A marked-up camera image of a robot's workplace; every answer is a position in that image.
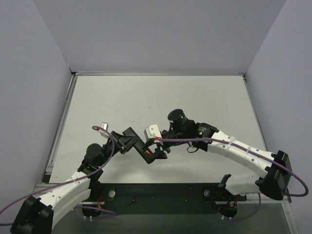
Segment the gray wall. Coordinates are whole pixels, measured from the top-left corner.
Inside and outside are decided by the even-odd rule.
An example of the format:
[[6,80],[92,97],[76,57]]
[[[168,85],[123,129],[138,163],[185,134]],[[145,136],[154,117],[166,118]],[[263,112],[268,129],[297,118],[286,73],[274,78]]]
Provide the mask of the gray wall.
[[[32,191],[47,162],[71,74],[31,0],[0,1],[0,207]],[[13,221],[19,203],[1,215]],[[0,233],[8,233],[0,227]]]
[[[269,150],[291,157],[312,188],[312,1],[288,0],[247,72],[247,87]],[[303,192],[295,179],[290,191]],[[312,230],[312,195],[293,198],[301,233]]]
[[72,71],[246,72],[285,0],[34,0]]

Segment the black cylindrical sensor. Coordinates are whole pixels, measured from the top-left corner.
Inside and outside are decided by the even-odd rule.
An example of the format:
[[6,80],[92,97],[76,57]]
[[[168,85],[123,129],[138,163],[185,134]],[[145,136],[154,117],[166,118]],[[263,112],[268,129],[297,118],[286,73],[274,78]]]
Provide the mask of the black cylindrical sensor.
[[168,114],[168,120],[172,128],[177,131],[185,125],[187,118],[181,109],[175,109]]

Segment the white plastic housing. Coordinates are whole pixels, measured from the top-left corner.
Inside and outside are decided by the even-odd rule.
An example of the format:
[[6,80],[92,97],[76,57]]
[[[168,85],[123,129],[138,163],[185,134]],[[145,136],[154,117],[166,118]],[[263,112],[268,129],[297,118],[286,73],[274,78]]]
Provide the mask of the white plastic housing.
[[257,148],[253,148],[249,145],[246,145],[238,140],[236,140],[234,137],[229,137],[228,135],[224,134],[222,131],[219,131],[218,133],[214,133],[212,138],[219,139],[219,140],[225,140],[230,141],[230,144],[224,144],[219,143],[216,141],[213,141],[211,144],[208,145],[208,151],[212,153],[216,153],[222,156],[225,156],[247,168],[252,170],[254,173],[258,175],[258,177],[264,178],[267,175],[267,171],[265,170],[266,167],[271,167],[271,163],[261,159],[257,156],[254,156],[250,154],[250,152],[245,152],[232,144],[235,143],[237,145],[240,145],[246,149],[249,149],[249,151],[253,151],[255,153],[258,153],[268,159],[274,160],[274,158],[271,156],[271,152],[262,151]]
[[247,175],[232,175],[226,182],[225,189],[233,195],[259,193],[259,187],[255,184],[258,179],[259,176],[255,173]]
[[[75,172],[67,181],[75,180],[79,177],[83,177],[86,174],[83,172]],[[54,211],[52,228],[63,218],[68,212],[70,212],[80,202],[84,201],[90,196],[90,179],[85,178],[79,181],[75,181],[70,184],[60,186],[53,189],[50,192],[40,196],[40,202],[46,206],[51,205]]]

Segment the cable tie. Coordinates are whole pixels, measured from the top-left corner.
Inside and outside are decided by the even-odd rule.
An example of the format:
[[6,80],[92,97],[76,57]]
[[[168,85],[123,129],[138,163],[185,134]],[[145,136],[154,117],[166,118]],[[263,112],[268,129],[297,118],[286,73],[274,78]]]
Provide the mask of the cable tie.
[[246,167],[246,158],[247,158],[247,155],[248,155],[250,149],[251,149],[251,146],[248,146],[247,151],[246,151],[245,156],[244,156],[244,166],[245,167]]
[[194,149],[195,147],[193,146],[193,144],[192,144],[192,142],[190,141],[189,142],[189,146],[192,148],[192,149]]
[[230,141],[229,141],[228,146],[226,147],[226,151],[229,151],[229,149],[230,149],[230,147],[234,141],[235,141],[235,137],[234,136],[230,137]]

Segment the wire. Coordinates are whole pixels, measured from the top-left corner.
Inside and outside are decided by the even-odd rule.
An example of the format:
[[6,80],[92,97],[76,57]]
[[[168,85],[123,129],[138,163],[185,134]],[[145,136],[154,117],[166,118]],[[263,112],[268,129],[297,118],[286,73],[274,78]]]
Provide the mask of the wire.
[[105,217],[114,217],[114,216],[117,216],[117,214],[113,211],[108,211],[108,210],[104,210],[104,209],[100,209],[100,208],[97,208],[97,207],[91,207],[91,206],[76,206],[75,207],[76,209],[90,209],[90,210],[96,210],[96,211],[102,211],[102,212],[106,212],[106,213],[109,213],[111,215],[107,216],[98,216],[98,217],[92,217],[92,218],[105,218]]
[[190,149],[190,146],[187,147],[186,151],[187,151],[188,153],[190,153],[190,154],[196,153],[196,152],[199,150],[199,148],[196,148],[194,151],[189,151],[189,149]]
[[[82,217],[82,218],[87,218],[87,219],[90,219],[89,217],[85,216],[84,214],[82,214],[82,209],[80,208],[74,208],[74,209],[77,209],[77,214]],[[117,215],[114,215],[114,214],[105,214],[105,215],[101,215],[101,216],[97,216],[97,217],[92,217],[92,219],[100,219],[100,218],[110,218],[110,217],[115,217]]]
[[103,196],[104,196],[104,193],[102,193],[102,196],[97,200],[97,207],[99,208],[102,208],[99,203],[102,201]]
[[[197,141],[207,141],[207,140],[211,140],[211,141],[215,141],[215,142],[219,142],[219,143],[223,143],[223,144],[229,144],[229,141],[225,141],[225,140],[219,140],[219,139],[214,139],[214,138],[210,138],[210,137],[203,137],[203,138],[191,138],[191,139],[162,139],[159,138],[159,141],[162,142],[197,142]],[[248,151],[245,147],[240,146],[238,144],[232,143],[232,146],[235,146],[243,151]],[[290,174],[291,176],[295,177],[305,188],[305,192],[303,194],[289,194],[289,193],[285,193],[286,196],[298,196],[298,197],[302,197],[302,196],[306,196],[309,193],[309,188],[307,186],[307,184],[299,177],[297,176],[294,172],[292,172],[291,170],[289,170],[288,168],[284,167],[283,165],[279,164],[278,162],[275,162],[269,158],[266,158],[264,156],[262,156],[261,154],[258,154],[256,152],[253,151],[248,151],[250,154],[257,156],[261,159],[264,159],[270,163],[272,163],[273,165],[283,169],[285,172],[287,172],[288,174]]]
[[247,218],[250,218],[250,217],[256,215],[256,214],[259,212],[259,210],[260,210],[260,207],[261,207],[261,195],[258,194],[258,196],[259,196],[258,208],[257,208],[254,212],[252,212],[251,214],[249,214],[249,215],[247,215],[247,216],[244,216],[244,217],[241,217],[241,218],[229,218],[229,217],[226,217],[226,216],[224,216],[223,214],[221,214],[219,211],[218,211],[218,213],[219,213],[220,215],[222,215],[222,217],[223,217],[224,219],[229,220],[229,221],[242,221],[242,220],[245,220],[245,219],[247,219]]
[[238,202],[238,198],[239,198],[239,197],[238,197],[238,196],[236,196],[236,201],[235,201],[233,204],[231,204],[231,205],[230,205],[231,207],[233,207],[234,205],[236,205],[236,204],[237,204],[237,202]]
[[[96,174],[97,172],[99,172],[100,170],[102,170],[103,167],[105,167],[107,165],[107,163],[111,160],[111,158],[113,157],[114,155],[114,150],[115,150],[115,142],[114,142],[114,138],[113,136],[108,132],[106,131],[105,129],[101,128],[101,127],[98,127],[98,126],[93,126],[92,129],[94,130],[102,130],[104,131],[111,139],[112,141],[112,152],[111,152],[111,155],[109,156],[109,158],[107,159],[107,161],[102,165],[100,166],[98,169],[96,169],[94,172],[88,174],[88,175],[84,175],[80,178],[77,178],[75,180],[69,180],[69,181],[66,181],[66,182],[63,182],[63,183],[60,183],[60,184],[56,184],[56,185],[53,185],[51,187],[48,187],[48,188],[45,188],[45,189],[41,189],[41,190],[38,190],[36,192],[33,192],[33,193],[30,193],[30,194],[27,194],[27,195],[24,195],[14,201],[12,201],[11,203],[9,203],[8,205],[6,205],[5,207],[3,207],[1,210],[0,210],[0,215],[6,210],[8,209],[9,207],[11,207],[12,205],[14,205],[15,203],[29,197],[29,196],[32,196],[32,195],[36,195],[36,194],[40,194],[40,193],[43,193],[47,190],[50,190],[50,189],[54,189],[54,188],[57,188],[57,187],[60,187],[60,186],[63,186],[63,185],[66,185],[66,184],[70,184],[70,183],[73,183],[75,181],[79,181],[79,180],[82,180],[82,179],[85,179],[87,177],[90,177],[94,174]],[[0,223],[0,226],[12,226],[13,223]]]

